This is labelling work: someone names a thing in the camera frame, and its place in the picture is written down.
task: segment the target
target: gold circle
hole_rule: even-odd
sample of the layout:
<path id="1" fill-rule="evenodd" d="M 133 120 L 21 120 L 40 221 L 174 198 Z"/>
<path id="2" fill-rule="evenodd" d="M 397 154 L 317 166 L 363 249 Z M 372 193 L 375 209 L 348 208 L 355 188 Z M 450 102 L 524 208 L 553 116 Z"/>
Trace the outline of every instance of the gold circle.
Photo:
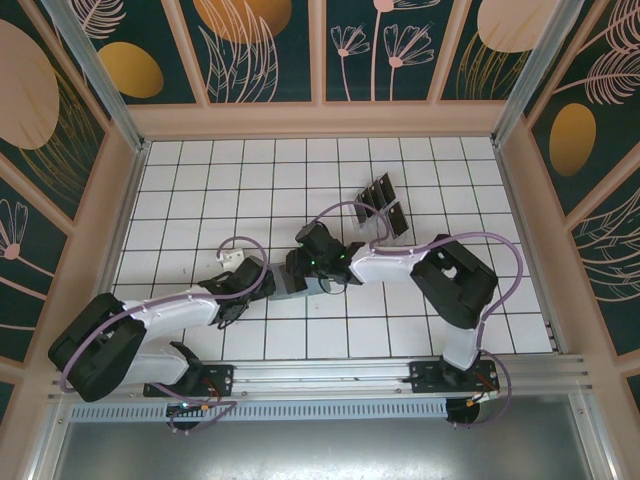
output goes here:
<path id="1" fill-rule="evenodd" d="M 255 43 L 260 36 L 250 35 L 255 27 L 251 26 L 245 2 L 256 22 L 262 18 L 274 37 L 291 19 L 291 0 L 193 0 L 198 15 L 213 33 L 233 43 Z"/>
<path id="2" fill-rule="evenodd" d="M 480 40 L 496 52 L 532 50 L 557 3 L 557 0 L 483 0 L 478 10 Z"/>
<path id="3" fill-rule="evenodd" d="M 149 98 L 162 90 L 162 70 L 151 55 L 140 47 L 114 42 L 102 47 L 98 55 L 116 88 L 125 95 Z"/>
<path id="4" fill-rule="evenodd" d="M 580 171 L 596 142 L 596 119 L 584 105 L 570 103 L 556 116 L 551 127 L 551 165 L 563 177 Z"/>
<path id="5" fill-rule="evenodd" d="M 49 141 L 58 124 L 56 72 L 38 44 L 4 20 L 0 45 L 0 138 L 35 150 Z"/>

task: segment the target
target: pink plant illustration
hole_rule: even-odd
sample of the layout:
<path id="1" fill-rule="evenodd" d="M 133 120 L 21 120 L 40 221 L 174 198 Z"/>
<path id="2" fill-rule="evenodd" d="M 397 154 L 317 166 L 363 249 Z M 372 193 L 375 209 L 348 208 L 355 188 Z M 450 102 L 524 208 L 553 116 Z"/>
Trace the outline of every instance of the pink plant illustration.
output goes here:
<path id="1" fill-rule="evenodd" d="M 376 24 L 373 31 L 373 51 L 371 53 L 371 101 L 376 99 L 376 50 L 378 46 L 378 32 L 380 31 L 380 18 L 383 13 L 394 10 L 418 10 L 438 5 L 440 0 L 373 0 L 373 6 L 378 11 Z"/>
<path id="2" fill-rule="evenodd" d="M 347 100 L 351 101 L 351 95 L 349 95 L 349 86 L 347 83 L 347 73 L 344 66 L 344 59 L 351 55 L 360 55 L 366 53 L 371 49 L 369 42 L 365 42 L 366 35 L 362 31 L 362 25 L 359 27 L 346 27 L 344 32 L 341 27 L 333 27 L 331 29 L 331 39 L 333 44 L 340 55 L 340 64 L 342 66 L 342 82 L 344 83 L 344 91 L 347 95 Z"/>
<path id="3" fill-rule="evenodd" d="M 393 100 L 393 80 L 396 68 L 431 62 L 434 50 L 427 48 L 431 44 L 429 27 L 406 27 L 398 36 L 398 25 L 384 29 L 384 46 L 391 65 L 389 82 L 389 100 Z"/>
<path id="4" fill-rule="evenodd" d="M 53 277 L 51 272 L 34 265 L 20 255 L 20 247 L 27 229 L 28 218 L 29 209 L 22 203 L 16 202 L 15 208 L 12 210 L 7 199 L 3 198 L 0 200 L 0 264 L 2 260 L 18 260 L 44 275 Z M 47 296 L 42 293 L 31 290 L 24 285 L 12 282 L 8 278 L 4 278 L 2 276 L 0 276 L 0 283 L 8 285 L 15 290 L 26 293 L 27 295 L 31 295 L 32 297 L 40 300 L 46 300 L 47 298 Z M 35 330 L 35 327 L 20 327 L 5 324 L 0 324 L 0 328 L 7 328 L 11 330 Z"/>

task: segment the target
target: white grid floor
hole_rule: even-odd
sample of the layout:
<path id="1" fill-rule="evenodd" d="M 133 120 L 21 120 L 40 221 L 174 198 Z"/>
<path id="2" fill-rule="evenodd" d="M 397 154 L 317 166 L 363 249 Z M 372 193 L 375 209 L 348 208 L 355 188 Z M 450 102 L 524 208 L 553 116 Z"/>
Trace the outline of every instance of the white grid floor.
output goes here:
<path id="1" fill-rule="evenodd" d="M 115 295 L 156 298 L 221 273 L 215 249 L 232 235 L 254 238 L 269 247 L 272 263 L 281 262 L 308 220 L 353 200 L 384 173 L 410 217 L 408 243 L 478 230 L 520 242 L 488 138 L 155 142 Z M 346 208 L 331 215 L 325 224 L 336 238 L 361 240 Z M 496 271 L 504 292 L 516 272 L 511 252 L 483 239 L 463 243 Z M 489 351 L 552 350 L 528 270 L 526 275 L 487 323 Z M 242 320 L 224 331 L 193 328 L 173 338 L 209 361 L 406 357 L 441 354 L 445 327 L 417 287 L 389 283 L 255 302 Z"/>

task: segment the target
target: black mounting bracket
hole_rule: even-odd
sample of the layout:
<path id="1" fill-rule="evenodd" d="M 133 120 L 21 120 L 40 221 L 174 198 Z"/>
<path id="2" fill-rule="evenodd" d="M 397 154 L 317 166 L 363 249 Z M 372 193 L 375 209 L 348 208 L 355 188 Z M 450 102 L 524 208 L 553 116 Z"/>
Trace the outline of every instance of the black mounting bracket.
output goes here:
<path id="1" fill-rule="evenodd" d="M 500 390 L 496 365 L 492 360 L 477 360 L 466 372 L 457 377 L 453 385 L 444 377 L 443 364 L 439 360 L 409 363 L 409 378 L 413 393 L 471 393 L 486 390 L 486 381 L 495 390 Z"/>
<path id="2" fill-rule="evenodd" d="M 187 390 L 178 385 L 167 385 L 167 388 L 185 397 L 208 398 L 211 396 L 210 382 L 221 397 L 229 397 L 233 390 L 233 370 L 233 365 L 203 365 L 200 379 L 193 388 Z M 145 383 L 142 394 L 149 398 L 169 397 L 149 383 Z"/>

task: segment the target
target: enclosure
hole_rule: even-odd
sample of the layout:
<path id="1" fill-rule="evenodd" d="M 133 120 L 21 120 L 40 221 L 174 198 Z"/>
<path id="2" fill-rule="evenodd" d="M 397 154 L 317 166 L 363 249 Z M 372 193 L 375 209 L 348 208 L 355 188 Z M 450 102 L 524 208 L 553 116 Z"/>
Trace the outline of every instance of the enclosure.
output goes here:
<path id="1" fill-rule="evenodd" d="M 637 0 L 5 2 L 0 476 L 636 478 L 639 31 Z M 462 240 L 495 299 L 520 282 L 482 343 L 513 379 L 500 423 L 454 430 L 446 392 L 403 382 L 447 324 L 386 281 L 163 336 L 234 372 L 197 448 L 142 385 L 60 391 L 48 349 L 98 293 L 183 292 L 231 236 L 279 264 L 385 174 L 395 245 L 522 255 Z M 378 235 L 347 206 L 322 221 Z"/>

